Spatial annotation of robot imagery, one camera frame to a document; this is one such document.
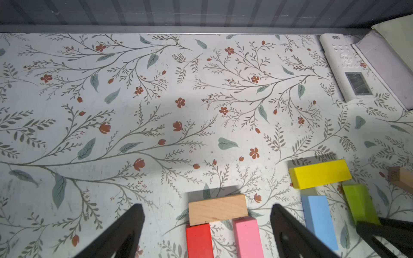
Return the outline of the light blue block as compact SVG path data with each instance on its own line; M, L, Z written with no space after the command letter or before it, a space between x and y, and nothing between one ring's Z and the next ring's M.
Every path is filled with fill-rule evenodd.
M331 250L339 250L327 198L301 196L301 201L307 229Z

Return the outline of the lime green block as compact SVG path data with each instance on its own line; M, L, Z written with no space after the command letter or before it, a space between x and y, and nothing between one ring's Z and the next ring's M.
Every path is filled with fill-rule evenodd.
M381 224L366 185L344 185L343 190L355 224L360 221Z

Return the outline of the yellow block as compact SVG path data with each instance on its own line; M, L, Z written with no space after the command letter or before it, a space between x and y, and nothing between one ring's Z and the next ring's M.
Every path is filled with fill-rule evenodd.
M352 179L345 160L336 160L289 168L295 189L303 190Z

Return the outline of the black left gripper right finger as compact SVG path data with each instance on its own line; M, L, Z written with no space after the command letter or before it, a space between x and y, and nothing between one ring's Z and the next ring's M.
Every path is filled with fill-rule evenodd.
M338 256L282 205L272 206L270 221L279 257L336 258Z

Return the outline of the numbered wood block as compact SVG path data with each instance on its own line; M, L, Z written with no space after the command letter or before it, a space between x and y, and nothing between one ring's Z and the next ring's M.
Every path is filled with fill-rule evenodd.
M233 195L188 204L189 224L197 226L248 216L245 195Z

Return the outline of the pink block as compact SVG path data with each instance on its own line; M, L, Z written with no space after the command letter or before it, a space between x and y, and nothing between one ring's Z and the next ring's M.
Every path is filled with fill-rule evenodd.
M258 222L255 218L233 220L233 231L239 258L264 258Z

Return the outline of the red block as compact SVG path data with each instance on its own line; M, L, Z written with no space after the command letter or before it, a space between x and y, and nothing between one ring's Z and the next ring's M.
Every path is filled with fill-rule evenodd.
M188 258L214 258L210 224L186 227Z

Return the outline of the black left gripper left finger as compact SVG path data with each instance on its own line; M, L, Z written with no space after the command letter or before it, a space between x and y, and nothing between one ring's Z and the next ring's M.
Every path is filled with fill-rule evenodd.
M119 217L77 258L133 258L138 249L145 215L143 206L135 204Z

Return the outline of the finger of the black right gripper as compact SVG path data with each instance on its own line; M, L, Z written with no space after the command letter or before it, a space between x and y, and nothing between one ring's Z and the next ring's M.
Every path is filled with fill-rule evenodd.
M380 223L383 226L388 226L396 229L412 231L413 230L413 223L411 221L404 221L404 220L395 220L389 218L381 218L379 217Z
M382 224L372 224L360 221L356 225L359 236L381 257L396 258L397 256L382 241L387 241L403 255L413 257L413 230L401 230Z

